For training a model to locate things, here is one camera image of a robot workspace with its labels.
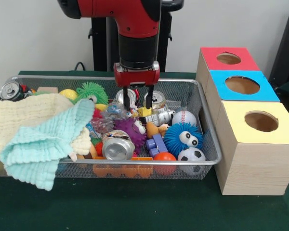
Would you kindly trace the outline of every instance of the orange ball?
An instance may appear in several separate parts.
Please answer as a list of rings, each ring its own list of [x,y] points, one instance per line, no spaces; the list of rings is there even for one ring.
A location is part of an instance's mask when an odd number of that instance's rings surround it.
[[[153,160],[161,160],[161,161],[176,161],[177,159],[171,153],[164,152],[157,154]],[[176,165],[153,165],[154,170],[157,174],[162,176],[170,176],[173,174],[177,166]]]
[[[103,149],[103,142],[97,143],[95,146],[95,150],[98,156],[103,156],[102,149]]]

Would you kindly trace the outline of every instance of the baseball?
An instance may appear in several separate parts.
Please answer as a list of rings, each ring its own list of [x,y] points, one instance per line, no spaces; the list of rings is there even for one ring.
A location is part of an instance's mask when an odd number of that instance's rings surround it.
[[[197,120],[189,111],[180,111],[176,113],[172,119],[172,125],[179,123],[191,123],[192,126],[196,126]]]

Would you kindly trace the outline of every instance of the wooden box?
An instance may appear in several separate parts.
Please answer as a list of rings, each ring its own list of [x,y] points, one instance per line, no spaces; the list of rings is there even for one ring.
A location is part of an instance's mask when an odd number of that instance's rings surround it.
[[[223,195],[283,195],[289,183],[289,113],[277,102],[222,101],[215,166]]]
[[[246,48],[200,48],[196,80],[204,92],[210,71],[259,71],[259,67]]]
[[[261,71],[210,71],[206,98],[214,126],[221,100],[279,102]]]

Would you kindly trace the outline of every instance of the towel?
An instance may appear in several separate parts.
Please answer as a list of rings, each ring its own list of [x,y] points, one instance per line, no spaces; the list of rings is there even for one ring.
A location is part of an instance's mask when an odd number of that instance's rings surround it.
[[[73,104],[59,94],[30,96],[18,102],[0,101],[0,152],[20,127],[34,127]]]
[[[73,152],[71,143],[93,112],[92,101],[80,100],[36,127],[21,127],[0,154],[7,174],[50,191],[59,160]]]

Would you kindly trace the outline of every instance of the red robot arm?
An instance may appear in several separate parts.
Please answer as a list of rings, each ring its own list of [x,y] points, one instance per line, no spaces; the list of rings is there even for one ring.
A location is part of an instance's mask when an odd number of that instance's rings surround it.
[[[124,104],[129,108],[127,87],[149,86],[148,103],[152,105],[153,85],[159,78],[155,61],[161,0],[58,0],[71,18],[113,17],[118,25],[120,63],[114,64],[116,83],[124,87]]]

